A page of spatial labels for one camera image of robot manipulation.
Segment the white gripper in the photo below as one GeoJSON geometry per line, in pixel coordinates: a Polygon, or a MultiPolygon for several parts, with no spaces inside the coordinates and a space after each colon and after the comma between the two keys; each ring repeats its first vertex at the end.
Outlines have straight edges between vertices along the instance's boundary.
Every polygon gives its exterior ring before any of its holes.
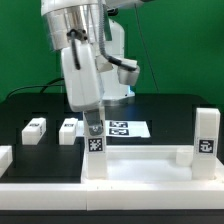
{"type": "Polygon", "coordinates": [[[97,107],[102,100],[104,90],[96,68],[95,55],[90,44],[78,43],[77,52],[79,70],[74,65],[72,48],[67,47],[61,51],[68,102],[72,111],[85,111],[83,113],[85,135],[100,136],[105,131],[105,110],[103,107],[97,107]]]}

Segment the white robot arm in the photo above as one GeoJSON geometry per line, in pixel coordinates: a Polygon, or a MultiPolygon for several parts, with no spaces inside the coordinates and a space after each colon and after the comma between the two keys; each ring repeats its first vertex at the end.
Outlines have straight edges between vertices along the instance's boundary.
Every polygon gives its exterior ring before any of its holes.
{"type": "Polygon", "coordinates": [[[152,0],[41,0],[52,48],[61,66],[70,108],[84,115],[85,134],[103,136],[104,102],[120,100],[140,68],[124,57],[123,28],[108,14],[152,0]]]}

